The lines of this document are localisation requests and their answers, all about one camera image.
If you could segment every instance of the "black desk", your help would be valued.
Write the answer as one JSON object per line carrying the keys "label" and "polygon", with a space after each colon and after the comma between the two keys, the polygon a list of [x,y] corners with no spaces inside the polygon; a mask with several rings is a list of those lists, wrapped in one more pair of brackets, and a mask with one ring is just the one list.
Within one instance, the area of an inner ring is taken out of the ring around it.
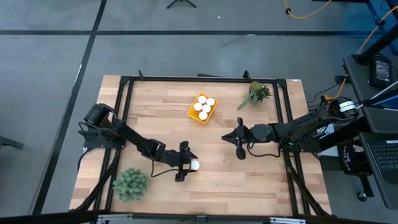
{"label": "black desk", "polygon": [[[390,57],[390,59],[392,60],[392,65],[397,68],[398,57]],[[354,91],[359,101],[370,99],[381,91],[380,89],[371,87],[368,84],[369,66],[358,65],[354,61],[353,57],[345,57],[343,61],[348,77],[353,84]],[[388,184],[382,180],[367,144],[367,142],[398,139],[398,113],[377,108],[362,107],[361,109],[364,116],[321,139],[321,147],[322,149],[328,149],[329,147],[339,145],[342,142],[344,144],[347,139],[359,136],[384,204],[387,208],[398,209],[398,185]],[[373,192],[367,177],[360,178],[364,191],[368,197],[373,197]]]}

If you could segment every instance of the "white label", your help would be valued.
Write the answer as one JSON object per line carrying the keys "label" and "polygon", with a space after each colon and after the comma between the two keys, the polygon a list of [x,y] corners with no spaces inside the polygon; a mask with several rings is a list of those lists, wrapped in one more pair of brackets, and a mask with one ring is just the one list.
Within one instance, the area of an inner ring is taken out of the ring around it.
{"label": "white label", "polygon": [[351,110],[351,109],[356,109],[355,105],[345,106],[343,108],[340,108],[340,111],[344,112],[344,111],[348,111],[348,110]]}
{"label": "white label", "polygon": [[354,102],[352,102],[352,101],[347,101],[347,102],[345,102],[345,103],[342,103],[342,104],[340,104],[340,108],[343,108],[343,107],[348,106],[348,105],[354,105]]}

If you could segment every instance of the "potted plant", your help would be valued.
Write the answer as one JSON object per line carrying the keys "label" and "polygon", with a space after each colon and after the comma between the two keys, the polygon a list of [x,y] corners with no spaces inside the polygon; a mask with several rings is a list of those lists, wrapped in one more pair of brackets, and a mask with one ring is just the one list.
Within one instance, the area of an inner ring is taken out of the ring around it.
{"label": "potted plant", "polygon": [[252,101],[253,104],[257,104],[258,101],[261,101],[264,98],[269,98],[269,96],[272,96],[272,94],[269,92],[269,89],[262,83],[259,82],[252,82],[250,84],[249,88],[249,93],[243,100],[243,102],[238,106],[238,110],[242,109],[249,103],[249,101]]}
{"label": "potted plant", "polygon": [[113,190],[122,202],[140,200],[147,190],[147,181],[148,176],[130,167],[113,182]]}

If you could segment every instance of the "yellow cable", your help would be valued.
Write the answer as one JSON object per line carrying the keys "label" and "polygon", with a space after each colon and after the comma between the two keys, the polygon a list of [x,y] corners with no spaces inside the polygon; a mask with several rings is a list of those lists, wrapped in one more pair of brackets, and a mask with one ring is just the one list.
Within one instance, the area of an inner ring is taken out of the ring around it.
{"label": "yellow cable", "polygon": [[[384,21],[384,20],[386,19],[386,17],[387,17],[389,14],[391,14],[391,13],[392,13],[394,10],[396,10],[396,9],[398,9],[398,6],[392,8],[389,12],[387,12],[386,15],[384,15],[383,18],[381,18],[381,21]],[[359,50],[357,51],[356,54],[359,54],[359,53],[362,51],[363,47],[366,45],[366,43],[369,41],[369,39],[372,37],[372,35],[375,33],[375,31],[377,31],[378,28],[379,28],[379,26],[376,26],[376,27],[373,29],[373,31],[368,35],[368,38],[366,38],[366,40],[363,42],[362,46],[359,48]],[[346,76],[344,77],[344,80],[343,80],[343,82],[341,83],[340,89],[338,90],[338,93],[337,93],[337,95],[336,95],[335,97],[329,97],[329,96],[326,96],[326,95],[324,96],[325,99],[326,99],[327,101],[337,99],[337,98],[340,96],[341,91],[343,90],[343,87],[344,87],[344,83],[345,83],[346,80],[347,80],[347,77],[348,77],[348,74],[346,74]]]}
{"label": "yellow cable", "polygon": [[[285,7],[286,7],[286,9],[288,9],[289,7],[287,6],[286,0],[284,0],[284,2],[285,2]],[[314,11],[314,12],[312,12],[312,13],[306,15],[306,16],[295,16],[295,15],[293,15],[290,11],[288,11],[288,13],[289,13],[293,18],[296,18],[296,19],[305,19],[305,18],[310,17],[310,16],[314,15],[315,13],[321,11],[321,10],[322,10],[325,6],[327,6],[330,2],[331,2],[331,0],[329,0],[328,2],[326,2],[322,7],[320,7],[320,8],[317,9],[316,11]]]}

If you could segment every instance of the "tripod base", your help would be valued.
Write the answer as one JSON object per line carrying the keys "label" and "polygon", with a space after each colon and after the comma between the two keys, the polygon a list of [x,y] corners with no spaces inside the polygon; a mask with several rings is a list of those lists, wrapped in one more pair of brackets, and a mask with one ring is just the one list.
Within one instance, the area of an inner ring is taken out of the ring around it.
{"label": "tripod base", "polygon": [[194,3],[190,2],[189,0],[174,0],[173,2],[171,2],[171,3],[166,7],[166,9],[170,9],[170,8],[174,5],[174,3],[176,3],[176,2],[182,2],[182,1],[187,2],[188,4],[190,4],[190,5],[191,5],[192,7],[194,7],[194,8],[197,7]]}

